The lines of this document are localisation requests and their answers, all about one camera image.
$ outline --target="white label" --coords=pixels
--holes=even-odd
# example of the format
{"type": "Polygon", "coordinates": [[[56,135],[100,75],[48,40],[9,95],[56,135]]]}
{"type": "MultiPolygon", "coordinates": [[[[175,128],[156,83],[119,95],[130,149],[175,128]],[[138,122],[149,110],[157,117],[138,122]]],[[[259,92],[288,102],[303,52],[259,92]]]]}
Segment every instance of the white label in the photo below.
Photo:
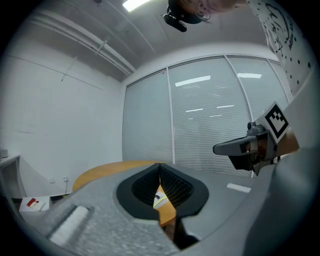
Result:
{"type": "Polygon", "coordinates": [[[241,191],[244,193],[249,193],[251,191],[251,187],[241,186],[241,185],[234,184],[234,183],[228,183],[228,185],[226,185],[226,187],[228,189],[237,190],[237,191],[241,191]]]}

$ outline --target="window blinds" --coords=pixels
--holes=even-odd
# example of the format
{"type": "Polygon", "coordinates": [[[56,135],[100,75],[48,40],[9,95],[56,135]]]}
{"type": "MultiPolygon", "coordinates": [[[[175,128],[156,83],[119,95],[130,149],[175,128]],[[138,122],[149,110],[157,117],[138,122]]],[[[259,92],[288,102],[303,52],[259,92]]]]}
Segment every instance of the window blinds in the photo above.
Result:
{"type": "Polygon", "coordinates": [[[284,91],[285,91],[285,94],[286,94],[286,96],[288,98],[289,103],[292,102],[294,97],[292,95],[292,92],[291,92],[291,89],[290,89],[289,82],[288,82],[288,79],[287,79],[285,71],[283,70],[283,68],[280,66],[279,63],[270,61],[270,64],[272,65],[274,71],[276,72],[276,74],[278,75],[278,77],[279,77],[279,79],[280,79],[280,81],[282,83],[282,86],[284,88],[284,91]]]}
{"type": "Polygon", "coordinates": [[[169,69],[175,163],[200,171],[249,177],[213,146],[245,136],[249,113],[237,78],[224,58],[169,69]]]}
{"type": "Polygon", "coordinates": [[[123,160],[172,163],[172,136],[166,71],[126,89],[123,115],[123,160]]]}
{"type": "Polygon", "coordinates": [[[228,59],[245,88],[254,119],[274,101],[282,110],[286,108],[288,99],[284,88],[266,60],[244,57],[228,59]]]}

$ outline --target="white wall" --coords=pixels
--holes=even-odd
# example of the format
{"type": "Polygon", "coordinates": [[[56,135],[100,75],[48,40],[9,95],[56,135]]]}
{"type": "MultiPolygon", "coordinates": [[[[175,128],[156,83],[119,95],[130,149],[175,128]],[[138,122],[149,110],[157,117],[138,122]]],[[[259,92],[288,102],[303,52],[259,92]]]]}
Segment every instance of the white wall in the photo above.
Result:
{"type": "Polygon", "coordinates": [[[270,51],[267,45],[246,42],[213,42],[198,44],[192,47],[174,50],[170,53],[154,57],[140,66],[133,74],[127,77],[122,84],[127,86],[152,72],[172,64],[177,64],[179,62],[199,57],[224,54],[254,55],[269,58],[271,60],[278,60],[276,55],[270,51]]]}
{"type": "Polygon", "coordinates": [[[70,193],[83,172],[122,161],[125,91],[107,75],[115,72],[83,46],[36,25],[12,41],[0,71],[0,146],[21,155],[27,196],[64,194],[63,176],[70,193]]]}

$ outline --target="gray robot arm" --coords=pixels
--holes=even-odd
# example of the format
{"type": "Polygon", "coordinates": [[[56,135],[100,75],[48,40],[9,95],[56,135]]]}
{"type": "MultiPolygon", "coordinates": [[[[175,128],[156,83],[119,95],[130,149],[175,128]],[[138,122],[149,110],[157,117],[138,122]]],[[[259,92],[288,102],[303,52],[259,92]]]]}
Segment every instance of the gray robot arm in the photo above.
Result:
{"type": "Polygon", "coordinates": [[[237,170],[260,169],[272,164],[276,157],[277,144],[287,132],[289,124],[276,103],[273,103],[255,121],[247,125],[245,137],[226,141],[213,146],[216,155],[228,156],[237,170]],[[263,154],[260,142],[264,142],[263,154]]]}

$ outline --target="ceiling pipe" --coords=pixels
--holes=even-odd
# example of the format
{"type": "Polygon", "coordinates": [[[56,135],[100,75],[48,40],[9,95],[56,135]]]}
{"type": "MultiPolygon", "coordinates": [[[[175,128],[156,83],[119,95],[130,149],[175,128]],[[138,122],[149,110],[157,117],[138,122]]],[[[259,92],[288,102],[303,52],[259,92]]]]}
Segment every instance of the ceiling pipe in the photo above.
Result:
{"type": "MultiPolygon", "coordinates": [[[[97,48],[95,45],[93,45],[91,42],[87,41],[87,43],[86,43],[86,42],[82,41],[81,39],[79,39],[79,38],[77,38],[77,37],[75,37],[75,36],[73,36],[73,35],[65,32],[64,30],[61,30],[61,29],[55,27],[55,26],[52,25],[52,24],[47,24],[47,23],[45,23],[45,22],[43,23],[43,22],[40,21],[40,20],[32,20],[32,19],[27,19],[27,21],[29,21],[29,22],[31,22],[31,23],[33,23],[33,24],[36,24],[36,25],[38,25],[38,26],[42,26],[42,27],[44,27],[44,28],[50,29],[50,30],[52,30],[52,31],[55,31],[55,32],[57,32],[57,33],[65,36],[65,37],[67,37],[67,38],[69,38],[69,39],[71,39],[71,40],[79,43],[80,45],[88,48],[88,49],[91,50],[92,52],[97,52],[97,49],[98,49],[98,48],[97,48]]],[[[104,59],[105,59],[106,61],[108,61],[109,63],[113,64],[115,67],[117,67],[117,68],[118,68],[119,70],[121,70],[123,73],[125,73],[127,76],[130,75],[131,72],[130,72],[127,68],[125,68],[125,67],[124,67],[123,65],[121,65],[120,63],[117,63],[117,62],[114,61],[113,59],[110,59],[106,53],[104,53],[104,52],[102,52],[102,51],[99,51],[97,54],[98,54],[99,56],[101,56],[102,58],[104,58],[104,59]]]]}
{"type": "MultiPolygon", "coordinates": [[[[91,32],[89,32],[88,30],[86,30],[85,28],[83,28],[82,26],[74,23],[73,21],[55,13],[49,10],[38,10],[38,13],[51,17],[57,21],[60,21],[68,26],[70,26],[71,28],[81,32],[82,34],[84,34],[85,36],[89,37],[90,39],[92,39],[93,41],[95,41],[96,43],[98,43],[99,45],[103,44],[103,40],[101,40],[99,37],[97,37],[96,35],[92,34],[91,32]]],[[[107,45],[106,43],[104,44],[103,48],[105,48],[108,52],[110,52],[111,54],[113,54],[116,58],[118,58],[122,63],[124,63],[128,68],[130,68],[133,72],[136,71],[136,69],[125,59],[123,58],[118,52],[116,52],[113,48],[111,48],[109,45],[107,45]]]]}
{"type": "Polygon", "coordinates": [[[128,19],[128,17],[126,15],[124,15],[121,11],[119,11],[112,3],[110,3],[109,1],[106,1],[113,9],[115,9],[122,17],[124,17],[135,29],[136,31],[142,36],[142,38],[146,41],[146,43],[150,46],[150,48],[152,49],[152,51],[154,53],[156,53],[156,50],[152,47],[151,43],[146,39],[146,37],[144,36],[144,34],[142,34],[142,32],[136,27],[135,24],[133,24],[130,19],[128,19]]]}
{"type": "MultiPolygon", "coordinates": [[[[41,24],[47,24],[50,25],[51,27],[57,28],[61,31],[63,31],[63,35],[71,35],[72,37],[76,38],[78,41],[81,41],[85,43],[86,45],[90,46],[91,48],[94,48],[96,52],[98,52],[99,47],[94,45],[90,40],[85,38],[84,36],[81,36],[77,34],[76,32],[68,29],[67,27],[55,22],[54,20],[42,17],[42,16],[32,16],[30,17],[31,19],[34,19],[38,21],[41,24]]],[[[102,53],[109,61],[110,63],[113,63],[117,68],[120,68],[122,71],[125,71],[126,75],[130,75],[132,72],[129,70],[127,67],[125,67],[122,63],[119,63],[117,60],[115,60],[113,57],[111,57],[109,54],[106,52],[102,51],[101,49],[99,50],[100,53],[102,53]]]]}
{"type": "Polygon", "coordinates": [[[59,1],[74,9],[77,9],[81,13],[81,15],[87,16],[94,23],[98,24],[103,30],[106,30],[109,34],[111,34],[112,37],[117,39],[118,42],[122,44],[123,47],[125,47],[133,56],[138,57],[138,55],[116,33],[114,33],[105,23],[101,22],[94,15],[90,14],[88,11],[82,9],[81,6],[78,6],[76,3],[72,3],[69,0],[59,0],[59,1]]]}

